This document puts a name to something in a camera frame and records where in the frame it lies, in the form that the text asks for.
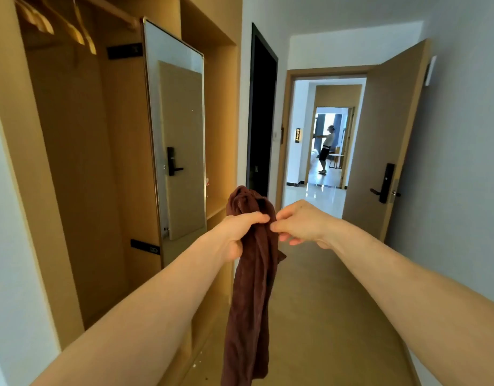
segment full-length mirror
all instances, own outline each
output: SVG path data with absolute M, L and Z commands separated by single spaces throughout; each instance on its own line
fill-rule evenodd
M 163 265 L 206 231 L 204 61 L 143 20 Z

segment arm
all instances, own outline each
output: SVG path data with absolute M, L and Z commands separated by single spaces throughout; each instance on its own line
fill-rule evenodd
M 282 241 L 332 249 L 444 386 L 494 385 L 494 302 L 307 202 L 277 219 L 271 229 Z
M 220 267 L 261 213 L 227 217 L 72 343 L 32 386 L 156 385 Z

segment tiled floor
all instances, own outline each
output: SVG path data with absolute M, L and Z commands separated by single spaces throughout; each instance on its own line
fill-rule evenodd
M 285 207 L 293 202 L 304 199 L 325 213 L 341 218 L 346 193 L 347 191 L 345 189 L 324 186 L 308 185 L 307 187 L 292 187 L 287 185 L 284 189 L 282 205 Z
M 329 168 L 331 160 L 326 160 L 326 175 L 319 175 L 319 171 L 322 170 L 322 164 L 318 158 L 314 158 L 310 164 L 310 171 L 308 174 L 308 183 L 328 185 L 331 187 L 340 186 L 340 178 L 342 177 L 342 170 Z
M 253 385 L 413 386 L 397 332 L 332 251 L 280 244 L 269 302 L 269 375 Z M 220 384 L 227 313 L 182 386 Z

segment door handle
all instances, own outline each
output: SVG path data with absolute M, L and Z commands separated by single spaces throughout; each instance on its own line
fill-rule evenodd
M 182 171 L 184 169 L 175 167 L 175 148 L 167 147 L 167 159 L 169 176 L 175 176 L 176 171 Z
M 370 191 L 379 196 L 379 202 L 386 204 L 388 201 L 388 194 L 390 193 L 390 186 L 392 185 L 392 178 L 394 176 L 395 164 L 391 164 L 390 162 L 386 164 L 386 169 L 384 171 L 383 184 L 381 185 L 381 191 L 377 191 L 374 188 L 371 188 Z M 394 191 L 394 196 L 400 196 L 398 192 Z

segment black shorts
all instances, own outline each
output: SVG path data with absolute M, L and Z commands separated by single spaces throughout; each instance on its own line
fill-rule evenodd
M 329 155 L 329 149 L 327 146 L 324 146 L 319 154 L 319 161 L 326 161 L 327 156 Z

